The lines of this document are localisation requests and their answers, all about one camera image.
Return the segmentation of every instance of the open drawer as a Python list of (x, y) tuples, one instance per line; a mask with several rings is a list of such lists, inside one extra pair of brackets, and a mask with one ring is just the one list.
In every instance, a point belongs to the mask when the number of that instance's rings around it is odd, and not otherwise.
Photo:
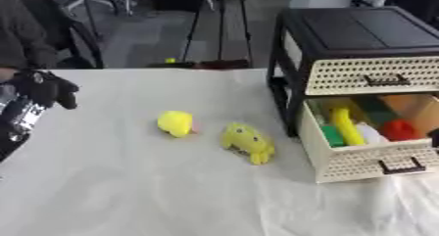
[[(439, 100), (429, 98), (430, 102), (422, 100), (427, 109), (414, 111), (408, 105), (404, 118), (419, 120), (420, 115), (433, 114), (433, 109), (439, 114)], [(400, 97), (391, 102), (397, 106), (401, 100), (408, 101)], [(400, 107), (396, 111), (402, 114), (404, 109)], [(331, 148), (306, 101), (297, 116), (297, 131), (319, 183), (439, 170), (439, 155), (432, 148), (430, 138)]]

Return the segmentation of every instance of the yellow toy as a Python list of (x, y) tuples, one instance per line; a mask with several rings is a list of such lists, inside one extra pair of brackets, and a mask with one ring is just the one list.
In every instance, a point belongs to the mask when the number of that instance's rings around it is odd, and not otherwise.
[(164, 132), (168, 132), (176, 138), (185, 137), (194, 131), (192, 115), (179, 111), (164, 112), (157, 119), (157, 125)]
[(334, 107), (331, 110), (331, 122), (337, 127), (346, 144), (356, 146), (366, 143), (363, 136), (351, 121), (348, 108)]
[(225, 149), (250, 157), (253, 165), (266, 164), (274, 155), (271, 139), (243, 123), (230, 123), (222, 134), (221, 144)]

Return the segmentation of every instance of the tripod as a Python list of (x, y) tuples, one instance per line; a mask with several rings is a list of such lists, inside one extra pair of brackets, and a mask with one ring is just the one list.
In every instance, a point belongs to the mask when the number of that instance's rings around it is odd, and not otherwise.
[[(200, 12), (201, 12), (202, 7), (203, 7), (203, 1), (204, 0), (198, 1), (199, 2), (198, 10), (195, 13), (194, 21), (193, 21), (192, 26), (190, 28), (189, 34), (187, 35), (187, 43), (186, 43), (186, 47), (184, 49), (184, 55), (182, 58), (182, 62), (186, 62), (187, 54), (188, 54), (189, 48), (192, 44), (193, 36), (194, 36), (195, 30), (197, 28), (198, 21), (200, 19)], [(241, 7), (242, 22), (244, 23), (244, 35), (245, 35), (245, 40), (246, 40), (246, 44), (247, 44), (247, 52), (248, 52), (248, 56), (249, 56), (249, 58), (248, 58), (249, 59), (249, 67), (251, 67), (253, 65), (253, 52), (252, 52), (252, 45), (251, 45), (252, 36), (249, 32), (247, 11), (246, 11), (246, 7), (245, 7), (245, 0), (239, 0), (239, 3), (240, 3), (240, 7)], [(219, 61), (222, 61), (225, 10), (226, 10), (225, 9), (225, 0), (219, 0), (219, 48), (218, 48), (218, 60)]]

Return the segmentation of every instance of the black glove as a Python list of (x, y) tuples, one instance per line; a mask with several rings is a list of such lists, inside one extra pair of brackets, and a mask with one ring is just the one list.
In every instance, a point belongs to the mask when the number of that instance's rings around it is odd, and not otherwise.
[(52, 108), (56, 102), (68, 110), (77, 107), (74, 93), (79, 87), (52, 72), (20, 71), (5, 83), (14, 85), (21, 95), (46, 108)]

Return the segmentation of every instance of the chair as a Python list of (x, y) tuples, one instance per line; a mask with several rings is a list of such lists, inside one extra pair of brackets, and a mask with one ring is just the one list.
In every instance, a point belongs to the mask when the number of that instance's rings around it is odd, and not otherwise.
[[(71, 56), (61, 61), (60, 69), (103, 69), (100, 48), (83, 23), (67, 17), (54, 0), (22, 0), (27, 9), (47, 32), (47, 42), (58, 51), (69, 50)], [(94, 63), (81, 57), (73, 32), (90, 50)]]

